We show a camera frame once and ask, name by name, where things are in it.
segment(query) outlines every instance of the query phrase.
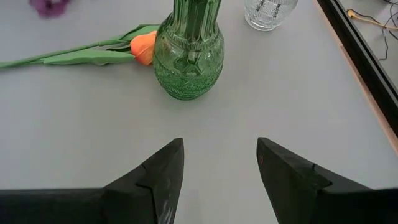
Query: purple object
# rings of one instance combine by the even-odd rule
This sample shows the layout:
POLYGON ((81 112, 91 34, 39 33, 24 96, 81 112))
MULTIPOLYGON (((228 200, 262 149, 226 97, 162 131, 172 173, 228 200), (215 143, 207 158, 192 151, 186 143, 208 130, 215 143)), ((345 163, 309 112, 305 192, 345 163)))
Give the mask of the purple object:
POLYGON ((70 0, 29 0, 32 7, 42 17, 57 17, 65 12, 70 0))

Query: table surface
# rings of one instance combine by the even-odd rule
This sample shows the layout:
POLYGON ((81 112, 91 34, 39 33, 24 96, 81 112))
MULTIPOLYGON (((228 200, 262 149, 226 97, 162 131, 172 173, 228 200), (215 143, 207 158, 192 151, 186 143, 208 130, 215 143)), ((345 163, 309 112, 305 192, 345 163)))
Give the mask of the table surface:
MULTIPOLYGON (((391 5, 383 0, 343 0, 340 3, 346 9, 354 9, 361 14, 372 16, 382 24, 385 24, 390 18, 391 5)), ((398 6, 393 6, 392 13, 396 12, 398 12, 398 6)), ((398 24, 398 15, 395 15, 393 18, 396 24, 398 24)), ((375 56, 377 58, 384 58, 386 56, 386 43, 381 32, 382 28, 357 19, 354 19, 354 23, 375 56)), ((394 26, 392 20, 389 21, 388 25, 394 26)), ((389 46, 388 59, 381 60, 380 64, 398 90, 398 40, 395 40, 390 34, 386 34, 386 38, 389 46)))
MULTIPOLYGON (((0 60, 89 44, 161 22, 172 0, 74 1, 42 20, 0 2, 0 60)), ((173 138, 185 141, 175 223, 277 223, 257 137, 372 188, 398 185, 398 158, 313 1, 259 32, 244 1, 221 3, 224 69, 178 101, 138 63, 23 67, 0 74, 0 189, 102 187, 173 138)))

